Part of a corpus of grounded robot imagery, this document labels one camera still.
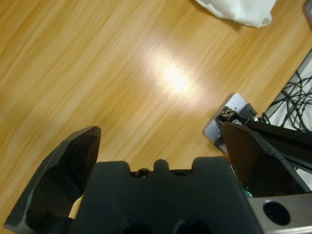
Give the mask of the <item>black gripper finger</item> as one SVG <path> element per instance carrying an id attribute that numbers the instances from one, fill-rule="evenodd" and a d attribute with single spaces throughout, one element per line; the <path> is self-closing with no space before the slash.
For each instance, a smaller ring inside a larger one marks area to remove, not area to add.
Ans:
<path id="1" fill-rule="evenodd" d="M 232 169 L 243 188 L 254 197 L 310 192 L 293 166 L 258 132 L 225 122 L 222 133 Z"/>
<path id="2" fill-rule="evenodd" d="M 98 158 L 101 129 L 71 133 L 39 165 L 7 217 L 12 232 L 68 232 L 73 204 L 85 192 Z"/>

